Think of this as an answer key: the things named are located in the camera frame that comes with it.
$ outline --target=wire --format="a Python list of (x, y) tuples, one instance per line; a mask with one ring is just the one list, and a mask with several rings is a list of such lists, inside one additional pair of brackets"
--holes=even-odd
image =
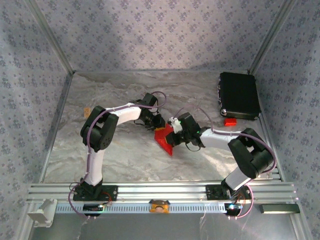
[(199, 149), (197, 149), (197, 150), (191, 150), (191, 149), (188, 147), (188, 144), (187, 144), (187, 143), (185, 143), (185, 146), (186, 146), (186, 148), (187, 148), (189, 151), (191, 151), (191, 152), (198, 152), (198, 151), (200, 151), (200, 149), (201, 149), (201, 147), (199, 146)]
[(91, 153), (92, 153), (92, 149), (91, 149), (91, 146), (90, 146), (90, 135), (91, 135), (91, 132), (94, 128), (94, 126), (96, 125), (97, 121), (106, 113), (109, 113), (109, 112), (115, 112), (115, 111), (119, 111), (119, 110), (123, 110), (123, 109), (127, 109), (127, 108), (133, 108), (133, 107), (141, 107), (141, 108), (146, 108), (146, 109), (155, 109), (155, 108), (160, 108), (162, 106), (164, 106), (166, 103), (167, 103), (167, 95), (162, 92), (162, 91), (154, 91), (152, 92), (151, 94), (156, 94), (156, 93), (160, 93), (164, 96), (164, 102), (160, 105), (156, 105), (156, 106), (146, 106), (146, 105), (140, 105), (140, 104), (132, 104), (132, 105), (124, 105), (124, 106), (118, 106), (118, 107), (114, 107), (112, 109), (108, 109), (108, 110), (105, 110), (103, 111), (102, 113), (100, 113), (92, 122), (92, 124), (90, 125), (89, 127), (89, 130), (87, 132), (87, 136), (86, 136), (86, 144), (87, 144), (87, 147), (88, 147), (88, 153), (87, 153), (87, 158), (86, 158), (86, 173), (83, 177), (83, 179), (78, 182), (69, 192), (68, 194), (68, 202), (70, 204), (70, 207), (72, 208), (72, 210), (78, 214), (79, 216), (82, 216), (82, 217), (85, 217), (86, 219), (89, 218), (89, 216), (86, 216), (85, 214), (83, 213), (80, 213), (79, 211), (77, 211), (77, 209), (75, 208), (75, 206), (72, 204), (72, 201), (71, 201), (71, 194), (72, 192), (75, 191), (75, 189), (80, 186), (85, 180), (86, 178), (88, 177), (89, 175), (89, 172), (90, 172), (90, 156), (91, 156)]
[(185, 105), (184, 107), (182, 107), (182, 108), (180, 108), (180, 110), (174, 115), (174, 119), (177, 117), (177, 115), (183, 110), (183, 109), (185, 109), (185, 108), (187, 108), (187, 107), (194, 107), (194, 108), (197, 108), (197, 109), (199, 109), (201, 112), (203, 112), (204, 113), (204, 115), (206, 115), (206, 117), (209, 119), (209, 121), (210, 121), (210, 124), (211, 124), (211, 131), (213, 132), (214, 131), (214, 122), (211, 120), (211, 117), (208, 115), (208, 113), (205, 111), (205, 110), (203, 110), (201, 107), (199, 107), (198, 105), (194, 105), (194, 104), (192, 104), (192, 103), (190, 103), (190, 104), (187, 104), (187, 105)]
[[(158, 99), (156, 99), (156, 105), (157, 106), (159, 105)], [(155, 111), (150, 111), (150, 113), (152, 113), (152, 114), (156, 114), (157, 113), (158, 114), (159, 113), (159, 107), (157, 107)]]
[(133, 121), (133, 123), (134, 123), (135, 125), (145, 126), (145, 124), (142, 124), (142, 123), (136, 123), (136, 120), (134, 120), (134, 121)]
[(250, 187), (249, 185), (247, 185), (247, 184), (246, 184), (245, 186), (247, 186), (247, 187), (248, 187), (248, 189), (249, 189), (249, 191), (250, 191), (250, 195), (251, 195), (251, 203), (250, 203), (250, 207), (249, 207), (248, 211), (246, 211), (246, 212), (245, 212), (243, 215), (241, 215), (241, 216), (239, 216), (239, 215), (241, 214), (241, 211), (240, 211), (239, 215), (238, 215), (238, 216), (236, 216), (238, 219), (240, 219), (240, 218), (243, 218), (243, 217), (247, 216), (247, 215), (250, 213), (250, 211), (251, 211), (252, 207), (254, 206), (254, 193), (253, 193), (253, 191), (252, 191), (252, 189), (251, 189), (251, 187)]
[(239, 193), (234, 204), (236, 204), (240, 200), (240, 197), (243, 197), (244, 201), (246, 201), (246, 197), (242, 193)]
[(69, 185), (69, 190), (71, 191), (71, 185), (72, 185), (72, 184), (77, 184), (77, 183), (78, 183), (77, 181), (74, 181), (74, 182), (70, 183), (70, 185)]
[(110, 196), (109, 193), (107, 193), (106, 191), (103, 191), (102, 194), (108, 195), (109, 200), (108, 200), (107, 202), (102, 203), (101, 205), (105, 205), (105, 204), (108, 204), (108, 203), (112, 203), (112, 197)]
[(235, 216), (235, 217), (238, 218), (238, 216), (241, 214), (241, 212), (242, 212), (242, 208), (240, 208), (239, 214), (237, 216)]

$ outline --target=small red block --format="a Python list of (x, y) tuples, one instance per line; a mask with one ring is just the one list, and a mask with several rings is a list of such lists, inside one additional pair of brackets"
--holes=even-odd
[(237, 125), (237, 119), (236, 118), (226, 118), (226, 119), (224, 119), (224, 125), (225, 126), (235, 126), (235, 125)]

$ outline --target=black case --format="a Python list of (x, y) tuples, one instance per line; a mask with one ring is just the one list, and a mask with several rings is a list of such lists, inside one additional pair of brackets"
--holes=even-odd
[(223, 72), (219, 77), (220, 114), (226, 118), (256, 120), (261, 113), (253, 75)]

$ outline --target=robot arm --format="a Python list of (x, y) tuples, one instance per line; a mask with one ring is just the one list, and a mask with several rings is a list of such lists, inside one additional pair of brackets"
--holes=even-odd
[(251, 128), (233, 132), (232, 135), (226, 131), (212, 131), (209, 127), (200, 128), (189, 112), (178, 118), (170, 118), (169, 123), (173, 132), (165, 139), (173, 147), (181, 143), (192, 143), (200, 148), (214, 147), (231, 151), (238, 167), (221, 182), (230, 198), (242, 186), (261, 174), (273, 161), (271, 153), (264, 145), (246, 137), (252, 136), (262, 140)]
[[(110, 111), (104, 114), (98, 121), (98, 126), (95, 124), (90, 134), (90, 147), (91, 155), (90, 161), (87, 163), (88, 175), (85, 178), (85, 182), (89, 186), (96, 186), (102, 183), (102, 164), (106, 148), (110, 145), (114, 136), (116, 126), (128, 121), (142, 120), (147, 127), (160, 128), (164, 127), (165, 120), (161, 117), (161, 114), (154, 115), (149, 109), (144, 107), (132, 106), (135, 104), (143, 106), (153, 106), (157, 101), (157, 98), (150, 93), (147, 93), (141, 100), (130, 102), (126, 105), (117, 107), (121, 110)], [(87, 145), (87, 135), (92, 122), (97, 118), (99, 114), (105, 110), (114, 110), (114, 108), (103, 108), (96, 106), (89, 118), (85, 122), (81, 129), (80, 135), (83, 139), (83, 143)]]

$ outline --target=blue floral wallpaper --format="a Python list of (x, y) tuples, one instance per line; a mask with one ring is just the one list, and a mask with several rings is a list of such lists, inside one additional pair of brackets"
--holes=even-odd
[(36, 183), (67, 72), (23, 1), (0, 2), (0, 239)]
[(75, 71), (246, 70), (282, 0), (37, 0)]
[(255, 76), (286, 179), (320, 239), (319, 1), (297, 1)]

